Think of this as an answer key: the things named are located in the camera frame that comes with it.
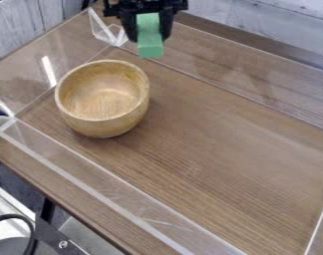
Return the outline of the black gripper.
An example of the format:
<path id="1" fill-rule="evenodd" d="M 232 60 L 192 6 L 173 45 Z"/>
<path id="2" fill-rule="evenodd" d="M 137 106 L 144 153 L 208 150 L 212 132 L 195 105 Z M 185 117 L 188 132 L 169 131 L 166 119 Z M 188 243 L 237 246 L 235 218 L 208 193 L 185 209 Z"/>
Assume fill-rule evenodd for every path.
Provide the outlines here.
<path id="1" fill-rule="evenodd" d="M 106 16 L 121 16 L 122 26 L 132 42 L 138 41 L 138 14 L 160 13 L 161 38 L 172 32 L 173 15 L 188 9 L 188 0 L 104 0 Z"/>

